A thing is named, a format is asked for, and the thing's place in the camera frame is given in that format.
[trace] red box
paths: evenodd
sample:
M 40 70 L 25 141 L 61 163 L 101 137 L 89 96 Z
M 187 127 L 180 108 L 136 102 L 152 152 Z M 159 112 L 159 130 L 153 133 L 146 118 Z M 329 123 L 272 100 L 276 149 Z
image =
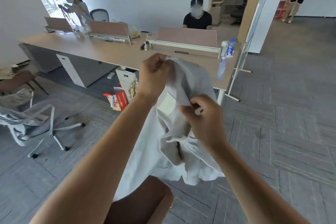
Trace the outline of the red box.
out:
M 128 105 L 126 93 L 123 88 L 114 87 L 113 91 L 105 93 L 104 96 L 107 97 L 113 110 L 121 112 Z

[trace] water bottle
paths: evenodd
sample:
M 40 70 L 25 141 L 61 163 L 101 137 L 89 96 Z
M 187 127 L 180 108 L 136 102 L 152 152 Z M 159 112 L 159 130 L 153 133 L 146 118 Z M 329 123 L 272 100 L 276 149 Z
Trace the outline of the water bottle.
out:
M 218 72 L 217 72 L 217 80 L 221 80 L 223 78 L 223 75 L 224 75 L 224 72 L 225 72 L 225 67 L 226 67 L 226 56 L 223 56 L 220 59 Z
M 232 57 L 232 54 L 233 54 L 233 48 L 234 48 L 234 46 L 235 46 L 235 42 L 236 42 L 235 39 L 231 39 L 231 40 L 230 40 L 229 46 L 228 46 L 228 48 L 227 48 L 227 50 L 226 50 L 226 56 L 227 56 L 228 58 Z
M 91 31 L 90 26 L 87 24 L 86 18 L 83 15 L 82 15 L 82 22 L 84 24 L 85 31 L 90 32 Z

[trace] black t-shirt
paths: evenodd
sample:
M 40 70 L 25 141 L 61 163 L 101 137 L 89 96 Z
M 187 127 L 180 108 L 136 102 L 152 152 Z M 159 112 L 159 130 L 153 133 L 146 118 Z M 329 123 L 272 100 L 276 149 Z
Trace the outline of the black t-shirt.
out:
M 188 13 L 183 20 L 183 25 L 187 25 L 188 28 L 207 29 L 207 26 L 212 25 L 212 16 L 204 11 L 203 15 L 197 19 Z

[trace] black office chair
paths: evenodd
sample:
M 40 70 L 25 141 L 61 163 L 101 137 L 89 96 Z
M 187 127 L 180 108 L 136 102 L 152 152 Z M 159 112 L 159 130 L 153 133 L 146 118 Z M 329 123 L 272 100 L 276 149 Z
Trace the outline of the black office chair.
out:
M 94 21 L 110 21 L 109 13 L 105 9 L 95 9 L 90 12 Z
M 230 16 L 235 19 L 234 22 L 232 23 L 232 25 L 240 25 L 241 24 L 241 22 L 243 20 L 244 12 L 245 12 L 246 4 L 247 4 L 247 0 L 244 0 L 241 5 L 236 6 L 237 10 L 234 10 L 230 14 Z

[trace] hand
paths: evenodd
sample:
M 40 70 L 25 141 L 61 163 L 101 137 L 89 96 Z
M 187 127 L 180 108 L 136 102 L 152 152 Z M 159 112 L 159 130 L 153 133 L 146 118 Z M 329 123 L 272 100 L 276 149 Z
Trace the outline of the hand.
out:
M 193 107 L 179 106 L 179 110 L 191 124 L 195 137 L 206 147 L 216 147 L 221 143 L 227 143 L 222 107 L 206 94 L 192 98 L 190 102 L 197 103 L 203 108 L 203 112 L 196 115 Z
M 144 60 L 140 66 L 139 88 L 137 95 L 144 96 L 154 105 L 166 86 L 168 72 L 172 65 L 171 60 L 166 60 L 166 55 L 155 53 Z

